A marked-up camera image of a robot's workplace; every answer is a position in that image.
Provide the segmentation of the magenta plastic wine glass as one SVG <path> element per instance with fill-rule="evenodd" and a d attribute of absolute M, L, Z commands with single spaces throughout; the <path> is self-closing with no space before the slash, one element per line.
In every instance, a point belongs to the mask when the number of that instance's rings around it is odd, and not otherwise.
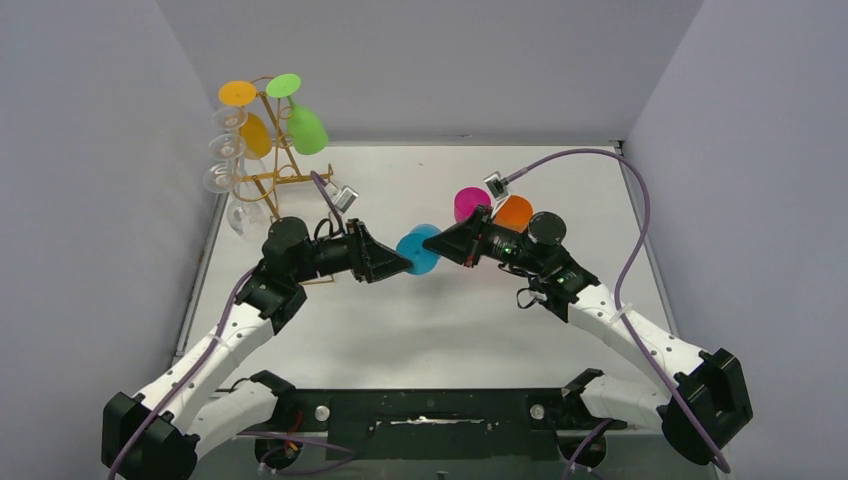
<path fill-rule="evenodd" d="M 478 187 L 465 187 L 453 199 L 453 217 L 456 222 L 469 218 L 478 206 L 490 207 L 490 195 Z"/>

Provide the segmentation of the orange plastic wine glass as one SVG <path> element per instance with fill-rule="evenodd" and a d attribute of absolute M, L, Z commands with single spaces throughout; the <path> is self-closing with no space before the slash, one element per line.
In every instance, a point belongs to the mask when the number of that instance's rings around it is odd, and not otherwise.
<path fill-rule="evenodd" d="M 527 228 L 533 215 L 533 206 L 526 198 L 520 195 L 511 195 L 498 208 L 493 223 L 521 233 Z"/>

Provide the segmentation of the blue plastic wine glass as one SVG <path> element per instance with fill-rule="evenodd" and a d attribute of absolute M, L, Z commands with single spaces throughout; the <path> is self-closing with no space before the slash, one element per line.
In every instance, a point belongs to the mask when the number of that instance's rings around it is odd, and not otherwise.
<path fill-rule="evenodd" d="M 435 225 L 420 224 L 412 228 L 399 240 L 395 250 L 399 255 L 412 262 L 412 267 L 407 271 L 408 274 L 421 276 L 436 267 L 440 256 L 427 250 L 423 246 L 423 242 L 440 232 L 441 229 Z"/>

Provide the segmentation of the green plastic wine glass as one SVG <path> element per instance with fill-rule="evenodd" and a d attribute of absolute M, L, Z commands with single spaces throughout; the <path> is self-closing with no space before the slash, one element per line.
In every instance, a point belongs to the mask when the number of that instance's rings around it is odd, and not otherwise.
<path fill-rule="evenodd" d="M 329 136 L 318 116 L 293 99 L 301 85 L 302 80 L 297 74 L 285 73 L 268 82 L 266 93 L 288 102 L 288 112 L 283 117 L 295 150 L 301 155 L 314 155 L 327 147 Z"/>

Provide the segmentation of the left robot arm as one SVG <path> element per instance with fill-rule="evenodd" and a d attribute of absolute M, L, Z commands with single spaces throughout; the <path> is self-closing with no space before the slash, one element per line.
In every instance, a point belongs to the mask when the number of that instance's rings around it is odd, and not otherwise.
<path fill-rule="evenodd" d="M 412 261 L 379 243 L 352 219 L 338 238 L 313 239 L 297 217 L 274 222 L 259 263 L 235 284 L 215 326 L 165 373 L 134 395 L 117 393 L 103 411 L 101 460 L 111 479 L 187 479 L 198 461 L 272 417 L 290 383 L 262 372 L 214 399 L 215 390 L 294 318 L 304 282 L 349 271 L 374 283 Z"/>

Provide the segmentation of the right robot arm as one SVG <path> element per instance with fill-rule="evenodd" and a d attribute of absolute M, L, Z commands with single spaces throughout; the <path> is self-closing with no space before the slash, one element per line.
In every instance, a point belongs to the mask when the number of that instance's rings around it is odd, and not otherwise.
<path fill-rule="evenodd" d="M 423 242 L 426 250 L 464 267 L 482 258 L 523 276 L 536 304 L 600 340 L 640 370 L 651 385 L 587 370 L 567 387 L 596 418 L 627 422 L 663 434 L 697 465 L 718 455 L 753 417 L 739 359 L 689 344 L 617 299 L 563 246 L 566 224 L 556 214 L 534 214 L 522 232 L 495 223 L 479 206 L 466 220 Z"/>

